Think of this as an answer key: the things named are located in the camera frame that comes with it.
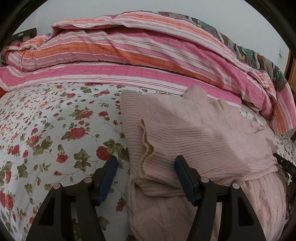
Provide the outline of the pink knitted sweater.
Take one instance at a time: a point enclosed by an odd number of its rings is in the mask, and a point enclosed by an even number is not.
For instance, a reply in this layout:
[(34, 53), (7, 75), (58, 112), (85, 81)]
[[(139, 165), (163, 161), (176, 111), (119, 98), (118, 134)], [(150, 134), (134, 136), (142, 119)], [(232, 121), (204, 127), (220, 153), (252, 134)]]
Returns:
[(137, 240), (185, 240), (189, 234), (196, 208), (175, 172), (179, 155), (216, 184), (239, 184), (266, 239), (280, 237), (286, 184), (268, 128), (222, 99), (208, 99), (196, 85), (182, 96), (125, 90), (120, 107), (130, 163), (129, 225)]

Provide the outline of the floral bed sheet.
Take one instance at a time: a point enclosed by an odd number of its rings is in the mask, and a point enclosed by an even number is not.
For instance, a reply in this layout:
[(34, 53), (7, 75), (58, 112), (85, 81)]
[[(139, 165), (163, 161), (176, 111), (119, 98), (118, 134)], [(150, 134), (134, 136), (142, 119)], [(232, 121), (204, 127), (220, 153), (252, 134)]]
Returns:
[(52, 186), (91, 177), (107, 159), (118, 170), (96, 209), (107, 240), (137, 240), (127, 204), (130, 157), (120, 95), (163, 92), (118, 85), (66, 83), (25, 87), (1, 98), (1, 221), (13, 240), (26, 240)]

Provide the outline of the brown wooden door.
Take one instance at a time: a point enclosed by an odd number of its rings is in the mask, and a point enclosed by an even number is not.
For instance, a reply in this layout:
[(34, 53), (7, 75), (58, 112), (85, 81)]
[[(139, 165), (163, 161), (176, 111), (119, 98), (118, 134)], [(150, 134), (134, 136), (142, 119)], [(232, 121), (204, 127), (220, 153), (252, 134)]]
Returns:
[(290, 87), (291, 87), (293, 93), (296, 92), (295, 75), (296, 75), (296, 61), (295, 61), (295, 57), (293, 56), (291, 51), (289, 51), (287, 64), (286, 64), (286, 68), (285, 68), (285, 77), (286, 77), (288, 83), (290, 84)]

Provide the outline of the red pillow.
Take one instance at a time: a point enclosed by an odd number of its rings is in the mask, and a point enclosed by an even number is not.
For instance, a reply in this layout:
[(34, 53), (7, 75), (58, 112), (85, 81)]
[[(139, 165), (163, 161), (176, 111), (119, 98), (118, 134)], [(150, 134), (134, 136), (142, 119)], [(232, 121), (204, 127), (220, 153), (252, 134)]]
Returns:
[(3, 90), (2, 88), (0, 88), (0, 98), (6, 93), (5, 90)]

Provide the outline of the pink orange striped quilt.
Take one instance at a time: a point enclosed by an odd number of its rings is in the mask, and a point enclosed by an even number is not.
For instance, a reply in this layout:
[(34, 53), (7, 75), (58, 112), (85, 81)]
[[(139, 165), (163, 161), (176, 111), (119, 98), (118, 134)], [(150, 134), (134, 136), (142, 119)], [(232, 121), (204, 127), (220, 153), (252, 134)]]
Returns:
[(104, 74), (84, 62), (123, 64), (108, 74), (151, 78), (161, 70), (228, 90), (286, 133), (295, 127), (295, 101), (281, 70), (257, 52), (236, 45), (211, 25), (167, 12), (130, 11), (52, 25), (52, 34), (7, 46), (1, 57), (1, 88), (9, 91), (46, 78), (66, 64), (66, 75)]

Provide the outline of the dark wooden headboard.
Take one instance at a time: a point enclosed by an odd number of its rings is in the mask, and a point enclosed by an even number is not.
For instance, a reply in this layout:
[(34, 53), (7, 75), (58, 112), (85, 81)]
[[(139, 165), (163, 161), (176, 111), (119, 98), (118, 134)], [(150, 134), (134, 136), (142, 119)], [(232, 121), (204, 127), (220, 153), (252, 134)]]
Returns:
[(18, 42), (24, 42), (26, 40), (32, 39), (36, 37), (37, 35), (37, 28), (31, 28), (24, 30), (22, 32), (16, 33), (10, 37), (8, 40), (8, 45), (11, 43), (18, 43)]

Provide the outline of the white wall switch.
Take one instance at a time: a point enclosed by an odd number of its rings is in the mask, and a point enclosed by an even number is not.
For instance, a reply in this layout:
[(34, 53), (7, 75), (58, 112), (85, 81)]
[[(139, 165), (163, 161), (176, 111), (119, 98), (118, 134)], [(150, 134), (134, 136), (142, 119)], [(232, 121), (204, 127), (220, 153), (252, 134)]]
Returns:
[(281, 50), (281, 48), (279, 49), (279, 56), (282, 58), (282, 56), (283, 56), (283, 52), (282, 52), (282, 50)]

